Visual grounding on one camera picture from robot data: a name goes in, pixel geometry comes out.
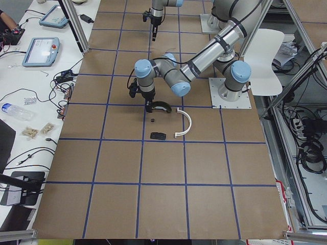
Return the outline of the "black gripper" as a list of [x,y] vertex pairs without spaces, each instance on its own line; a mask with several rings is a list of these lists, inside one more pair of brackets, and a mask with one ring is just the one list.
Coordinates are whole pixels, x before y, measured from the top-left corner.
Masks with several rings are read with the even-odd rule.
[[158,27],[163,21],[164,10],[163,9],[149,9],[143,12],[143,22],[150,19],[152,25],[152,41],[156,41],[156,36],[158,32]]
[[145,109],[147,112],[152,112],[152,103],[155,97],[155,88],[150,91],[142,91],[141,86],[137,83],[137,78],[134,78],[133,82],[129,86],[129,95],[131,98],[135,98],[136,94],[140,93],[145,99]]

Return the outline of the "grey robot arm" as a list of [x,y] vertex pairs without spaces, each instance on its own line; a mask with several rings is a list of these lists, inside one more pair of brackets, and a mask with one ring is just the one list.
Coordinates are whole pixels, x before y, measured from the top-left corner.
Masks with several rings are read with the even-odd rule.
[[156,40],[158,27],[166,16],[166,7],[181,7],[184,0],[153,0],[148,11],[143,12],[143,22],[150,19],[152,25],[152,41]]
[[226,101],[236,101],[251,76],[251,68],[247,62],[235,59],[233,46],[253,31],[261,9],[261,1],[213,1],[212,16],[219,21],[219,33],[180,69],[170,53],[152,60],[138,60],[134,65],[136,77],[128,85],[130,97],[140,93],[145,99],[146,111],[152,112],[154,78],[162,77],[173,93],[182,97],[190,91],[191,81],[214,65],[225,76],[219,96]]

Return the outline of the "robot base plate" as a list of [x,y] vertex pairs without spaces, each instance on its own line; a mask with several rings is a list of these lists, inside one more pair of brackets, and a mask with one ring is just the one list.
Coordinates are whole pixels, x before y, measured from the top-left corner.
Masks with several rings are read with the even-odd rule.
[[211,14],[200,14],[200,23],[203,34],[217,34],[221,31],[218,18]]

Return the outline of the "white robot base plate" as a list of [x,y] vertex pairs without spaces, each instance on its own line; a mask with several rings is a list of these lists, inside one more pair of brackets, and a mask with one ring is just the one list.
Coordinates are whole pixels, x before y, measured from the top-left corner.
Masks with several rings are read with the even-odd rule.
[[225,78],[209,78],[209,89],[213,109],[251,109],[246,85],[240,91],[225,87]]

